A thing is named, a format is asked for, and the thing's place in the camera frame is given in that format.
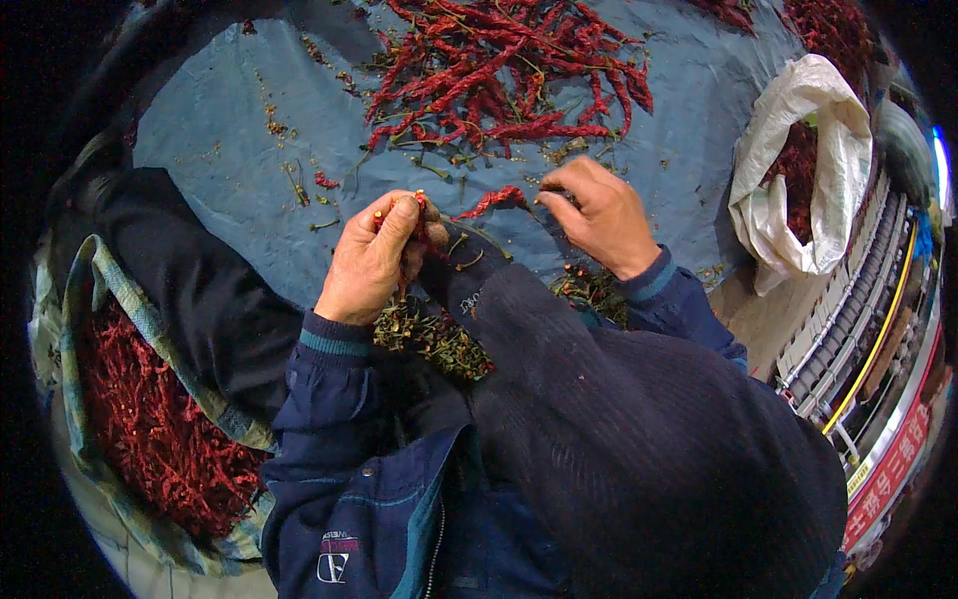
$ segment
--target plaid fabric bag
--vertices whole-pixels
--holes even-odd
[[[93,294],[88,283],[92,280]],[[63,334],[60,353],[63,372],[63,402],[70,435],[70,451],[77,467],[107,498],[130,534],[163,564],[207,576],[236,576],[258,569],[262,557],[260,536],[273,508],[270,492],[251,498],[254,510],[236,522],[225,538],[209,547],[197,546],[187,532],[171,521],[153,518],[142,503],[127,492],[123,481],[104,462],[90,427],[80,384],[77,338],[83,317],[98,311],[113,294],[126,315],[183,383],[203,413],[230,439],[253,449],[276,453],[279,449],[267,423],[240,414],[213,389],[201,385],[164,335],[159,312],[137,284],[117,265],[106,244],[91,235],[83,242],[70,267],[63,298]]]

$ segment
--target yellow pipe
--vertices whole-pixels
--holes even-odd
[[[868,369],[872,365],[872,361],[875,359],[875,356],[878,354],[878,348],[881,346],[881,341],[885,338],[885,334],[888,333],[888,327],[891,325],[892,320],[895,319],[895,312],[898,311],[899,302],[901,301],[901,293],[904,291],[905,278],[908,276],[908,269],[911,266],[911,253],[915,250],[915,238],[917,236],[918,223],[912,223],[911,241],[908,243],[908,250],[904,255],[904,262],[901,264],[901,277],[899,279],[898,288],[895,289],[895,297],[892,298],[892,306],[888,310],[888,316],[885,318],[885,323],[881,325],[881,331],[878,332],[878,338],[875,339],[875,345],[872,347],[872,353],[868,355],[868,359],[865,360],[865,364],[861,367],[861,372],[858,373],[858,378],[855,379],[855,384],[852,385],[848,395],[845,396],[845,399],[842,400],[841,405],[835,410],[834,415],[825,425],[825,428],[822,428],[822,434],[827,435],[829,431],[832,430],[833,426],[835,426],[835,423],[838,422],[838,418],[841,416],[842,412],[845,411],[845,407],[848,405],[848,402],[852,400],[852,398],[855,396],[855,393],[857,393],[858,389],[861,388],[861,384],[865,382],[865,377],[868,375]]]

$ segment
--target jacket sleeve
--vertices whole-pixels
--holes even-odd
[[[371,328],[310,312],[289,359],[289,395],[273,421],[280,453],[261,468],[276,499],[263,529],[262,553],[280,596],[304,582],[295,555],[308,532],[304,522],[312,523],[310,529],[323,525],[349,480],[380,450],[380,410],[368,368],[372,337]]]
[[[693,341],[744,371],[748,365],[745,346],[715,318],[697,277],[675,266],[668,247],[659,247],[662,253],[648,270],[619,284],[628,305],[628,327]]]

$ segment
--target pants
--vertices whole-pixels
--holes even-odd
[[[200,381],[272,422],[285,401],[286,361],[303,313],[203,227],[165,169],[121,174],[89,211],[66,212],[55,225],[61,296],[80,244],[99,234],[160,311]],[[421,358],[382,351],[373,365],[390,381],[382,396],[390,398],[407,439],[469,422],[463,394]]]

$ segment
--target jacket zipper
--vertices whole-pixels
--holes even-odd
[[[443,499],[439,499],[440,520],[439,536],[436,538],[436,548],[432,550],[432,563],[429,564],[429,581],[425,586],[425,594],[422,599],[429,599],[432,595],[432,577],[436,572],[436,558],[439,557],[439,546],[443,544],[443,533],[445,532],[445,504]]]

